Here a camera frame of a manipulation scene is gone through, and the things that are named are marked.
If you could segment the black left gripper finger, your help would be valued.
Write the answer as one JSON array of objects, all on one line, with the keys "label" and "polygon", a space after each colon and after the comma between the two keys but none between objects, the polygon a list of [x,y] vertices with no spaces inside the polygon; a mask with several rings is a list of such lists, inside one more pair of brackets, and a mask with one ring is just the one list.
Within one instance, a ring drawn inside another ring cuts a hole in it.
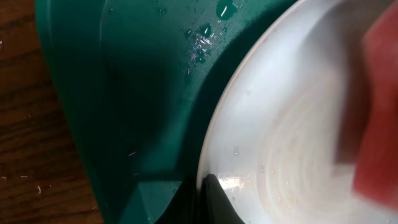
[{"label": "black left gripper finger", "polygon": [[199,189],[195,179],[185,179],[155,223],[244,224],[213,174],[202,180]]}]

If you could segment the light blue plate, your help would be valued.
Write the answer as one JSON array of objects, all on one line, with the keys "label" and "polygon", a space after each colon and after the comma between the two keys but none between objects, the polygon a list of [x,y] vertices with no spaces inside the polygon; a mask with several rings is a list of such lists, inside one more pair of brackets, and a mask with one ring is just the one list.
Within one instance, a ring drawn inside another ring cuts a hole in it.
[{"label": "light blue plate", "polygon": [[361,40],[390,0],[303,0],[227,84],[201,150],[244,223],[396,223],[354,193],[369,108]]}]

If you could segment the red and green sponge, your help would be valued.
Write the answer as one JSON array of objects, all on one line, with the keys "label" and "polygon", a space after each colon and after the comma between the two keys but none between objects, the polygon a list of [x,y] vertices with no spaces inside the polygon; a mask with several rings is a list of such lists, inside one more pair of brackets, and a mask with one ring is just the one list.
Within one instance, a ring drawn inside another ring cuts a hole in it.
[{"label": "red and green sponge", "polygon": [[364,36],[371,81],[368,125],[359,150],[353,190],[397,210],[397,2]]}]

